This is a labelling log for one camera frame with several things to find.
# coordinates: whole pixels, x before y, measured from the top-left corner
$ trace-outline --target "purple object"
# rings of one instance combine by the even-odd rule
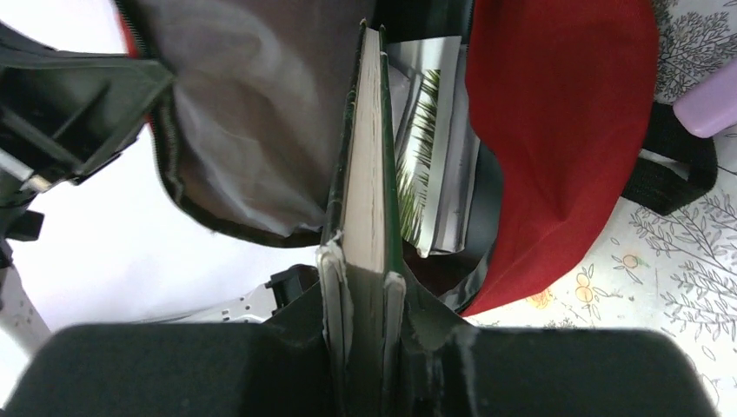
[[[737,124],[737,59],[705,78],[673,110],[692,135],[711,137]]]

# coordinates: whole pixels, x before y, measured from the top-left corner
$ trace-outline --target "white background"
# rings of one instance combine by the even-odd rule
[[[108,0],[6,0],[0,20],[57,49],[123,53]],[[46,214],[41,239],[13,244],[14,258],[52,330],[210,307],[315,262],[314,248],[259,247],[190,220],[163,191],[147,129],[85,184],[61,185],[31,208]]]

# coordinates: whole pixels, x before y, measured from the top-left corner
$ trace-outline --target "bag strap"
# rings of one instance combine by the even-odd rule
[[[642,148],[685,163],[689,168],[688,178],[683,179],[668,167],[639,157],[621,194],[629,201],[658,215],[669,215],[714,187],[719,168],[714,139],[701,139],[688,133],[675,117],[672,106],[653,104]]]

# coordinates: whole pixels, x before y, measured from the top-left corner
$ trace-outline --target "green book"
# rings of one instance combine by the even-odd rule
[[[364,21],[360,33],[317,259],[335,396],[348,415],[391,407],[406,292],[384,30]]]

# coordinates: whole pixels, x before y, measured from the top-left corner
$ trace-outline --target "floral tablecloth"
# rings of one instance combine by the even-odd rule
[[[737,0],[655,0],[655,99],[671,103],[737,56]],[[584,260],[542,293],[469,318],[481,326],[649,328],[737,416],[737,129],[717,138],[714,190],[668,216],[621,199]]]

